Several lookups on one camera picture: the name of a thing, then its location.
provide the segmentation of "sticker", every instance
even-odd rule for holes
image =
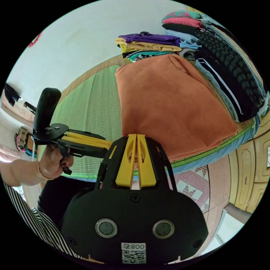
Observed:
[[[122,263],[145,264],[146,243],[121,243]]]

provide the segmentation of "striped shirt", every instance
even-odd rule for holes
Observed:
[[[21,195],[6,183],[4,183],[4,187],[20,217],[40,239],[66,254],[82,259],[81,256],[74,253],[68,246],[58,228],[47,215],[34,207],[30,209]]]

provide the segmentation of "bangle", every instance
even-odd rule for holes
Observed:
[[[39,174],[40,174],[44,179],[46,179],[46,180],[53,180],[53,179],[54,179],[54,178],[48,178],[48,177],[46,177],[46,176],[44,176],[44,175],[42,174],[42,172],[40,171],[39,162],[37,163],[37,170],[39,171]]]

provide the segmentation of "stack of clothes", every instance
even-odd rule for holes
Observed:
[[[121,35],[115,39],[122,49],[123,58],[131,62],[164,54],[181,52],[180,38],[167,35],[153,35],[149,32]]]
[[[229,31],[205,14],[183,10],[169,13],[162,23],[166,35],[179,37],[186,44],[197,46],[187,52],[189,60],[193,57],[196,67],[217,88],[234,121],[244,122],[257,114],[265,114],[269,93],[235,47],[216,31],[216,27]]]

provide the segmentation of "black pants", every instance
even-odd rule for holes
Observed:
[[[73,196],[86,189],[94,190],[95,184],[64,176],[47,181],[40,193],[37,209],[60,228],[62,217]]]

